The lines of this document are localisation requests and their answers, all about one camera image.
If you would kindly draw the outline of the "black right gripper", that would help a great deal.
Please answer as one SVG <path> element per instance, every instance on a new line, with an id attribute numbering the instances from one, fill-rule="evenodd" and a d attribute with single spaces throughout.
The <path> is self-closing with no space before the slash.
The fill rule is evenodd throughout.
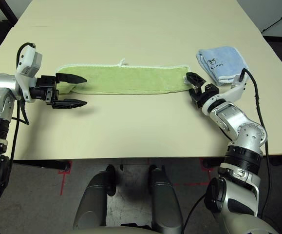
<path id="1" fill-rule="evenodd" d="M 206 83 L 206 80 L 200 77 L 197 73 L 193 72 L 186 73 L 186 81 L 189 84 L 193 85 L 195 88 L 200 88 Z M 196 90 L 193 88 L 189 89 L 191 100 L 193 103 L 197 104 L 198 108 L 202 108 L 209 99 L 217 94 L 219 94 L 219 88 L 214 84 L 206 85 L 205 91 L 201 94 L 197 94 Z"/>

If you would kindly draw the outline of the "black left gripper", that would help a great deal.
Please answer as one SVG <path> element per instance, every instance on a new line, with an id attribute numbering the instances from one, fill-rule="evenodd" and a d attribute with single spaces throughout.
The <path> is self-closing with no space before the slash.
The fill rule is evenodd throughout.
<path id="1" fill-rule="evenodd" d="M 53 109 L 73 109 L 87 104 L 86 101 L 78 99 L 58 100 L 59 91 L 56 88 L 56 83 L 59 82 L 80 84 L 87 82 L 87 80 L 81 76 L 66 73 L 56 73 L 56 76 L 42 75 L 37 78 L 35 86 L 30 87 L 31 98 L 43 100 Z"/>

